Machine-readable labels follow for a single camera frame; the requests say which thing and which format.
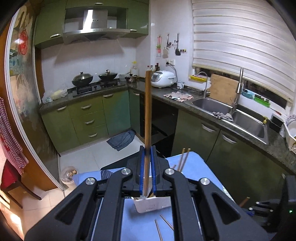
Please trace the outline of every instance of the red cloth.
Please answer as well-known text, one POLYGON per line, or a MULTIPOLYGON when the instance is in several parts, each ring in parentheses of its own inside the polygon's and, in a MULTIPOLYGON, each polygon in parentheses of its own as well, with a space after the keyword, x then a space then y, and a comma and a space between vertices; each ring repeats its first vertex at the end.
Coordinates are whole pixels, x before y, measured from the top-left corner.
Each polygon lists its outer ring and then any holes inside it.
POLYGON ((11 165, 8 160, 6 160, 3 168, 0 189, 4 190, 5 188, 9 187, 11 184, 15 183, 19 177, 20 174, 18 173, 18 171, 14 168, 14 166, 11 165))
POLYGON ((23 174, 23 168, 28 161, 23 158, 22 147, 12 133, 2 98, 0 98, 0 143, 5 157, 20 174, 23 174))

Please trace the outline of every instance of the cutting board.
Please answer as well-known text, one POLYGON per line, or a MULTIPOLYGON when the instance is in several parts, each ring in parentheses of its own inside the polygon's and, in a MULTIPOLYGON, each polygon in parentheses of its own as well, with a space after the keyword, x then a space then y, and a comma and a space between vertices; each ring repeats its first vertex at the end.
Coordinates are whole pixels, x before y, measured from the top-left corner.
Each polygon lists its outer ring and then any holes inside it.
POLYGON ((211 87, 208 89, 211 92, 210 98, 231 105, 236 97, 238 83, 236 80, 212 74, 211 87))

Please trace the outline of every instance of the range hood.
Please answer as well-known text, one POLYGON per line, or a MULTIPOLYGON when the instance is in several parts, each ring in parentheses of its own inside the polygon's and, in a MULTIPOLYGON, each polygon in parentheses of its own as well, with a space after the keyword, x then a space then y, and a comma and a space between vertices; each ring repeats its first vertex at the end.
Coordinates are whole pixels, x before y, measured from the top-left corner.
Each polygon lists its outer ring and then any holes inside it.
POLYGON ((130 33, 129 29, 107 28, 107 10, 85 10, 83 28, 75 31, 64 32, 64 44, 76 42, 118 39, 130 33))

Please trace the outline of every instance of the silver bolt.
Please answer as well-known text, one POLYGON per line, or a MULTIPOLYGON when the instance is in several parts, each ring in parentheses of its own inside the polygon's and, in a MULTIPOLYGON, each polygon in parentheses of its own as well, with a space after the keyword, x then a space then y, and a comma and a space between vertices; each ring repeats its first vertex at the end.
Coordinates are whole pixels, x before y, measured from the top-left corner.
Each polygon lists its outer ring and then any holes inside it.
POLYGON ((203 184, 203 185, 209 185, 210 184, 210 180, 207 179, 206 177, 202 178, 200 180, 200 183, 203 184))
POLYGON ((175 170, 171 169, 171 168, 168 168, 168 169, 165 170, 165 173, 168 174, 168 175, 173 175, 175 173, 175 170))
POLYGON ((123 169, 121 170, 121 173, 122 173, 123 175, 128 175, 128 174, 131 173, 131 170, 128 169, 128 168, 123 168, 123 169))
POLYGON ((93 185, 95 181, 96 181, 96 180, 95 180, 94 178, 89 177, 89 178, 87 178, 87 179, 85 180, 85 183, 86 183, 87 185, 93 185))

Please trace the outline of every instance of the trash bin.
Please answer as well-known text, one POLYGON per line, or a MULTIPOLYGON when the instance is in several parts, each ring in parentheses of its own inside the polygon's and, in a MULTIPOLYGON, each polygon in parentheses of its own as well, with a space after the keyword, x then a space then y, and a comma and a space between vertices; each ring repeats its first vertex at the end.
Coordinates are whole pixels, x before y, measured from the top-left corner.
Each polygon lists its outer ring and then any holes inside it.
POLYGON ((65 167, 61 173, 60 173, 60 179, 62 181, 62 183, 66 184, 69 188, 76 188, 76 184, 74 183, 73 180, 73 172, 76 172, 75 174, 77 174, 77 170, 75 167, 69 166, 69 167, 65 167))

